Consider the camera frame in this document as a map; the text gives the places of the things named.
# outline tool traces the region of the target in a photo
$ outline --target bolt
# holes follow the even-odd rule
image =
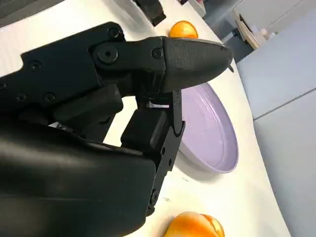
[[[158,200],[158,192],[156,191],[156,189],[154,189],[150,197],[150,204],[154,206],[157,200]]]
[[[41,68],[41,63],[39,61],[32,61],[30,63],[30,68],[32,72],[38,72]]]
[[[108,30],[108,36],[111,40],[119,37],[119,30],[117,28],[111,28]]]
[[[18,94],[16,97],[16,100],[18,102],[24,102],[26,100],[26,95],[25,94]]]
[[[98,53],[98,56],[105,64],[112,64],[117,60],[119,53],[113,46],[106,46]]]
[[[55,95],[53,93],[46,93],[43,95],[43,102],[50,103],[55,99]]]
[[[162,50],[161,48],[155,48],[153,51],[152,51],[152,57],[153,58],[156,58],[156,59],[159,59],[162,57]]]
[[[6,83],[0,83],[0,90],[6,89]]]

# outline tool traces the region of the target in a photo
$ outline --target white table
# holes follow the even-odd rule
[[[21,22],[0,29],[0,76],[22,66],[19,55],[107,21],[119,23],[127,40],[166,35],[179,20],[192,22],[201,39],[219,41],[193,10],[176,0],[161,0],[167,18],[156,28],[128,0],[65,0],[59,5]],[[237,68],[226,70],[210,84],[223,102],[235,128],[239,163],[229,174],[199,171],[179,153],[172,172],[165,178],[156,211],[145,225],[131,234],[160,237],[169,221],[183,211],[215,216],[227,237],[289,237],[254,134],[252,115]],[[120,145],[119,137],[136,108],[133,98],[124,100],[105,141]]]

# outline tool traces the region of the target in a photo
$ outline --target purple plate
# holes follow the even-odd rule
[[[238,161],[236,135],[212,87],[205,83],[182,90],[182,110],[186,128],[180,151],[204,169],[232,171]]]

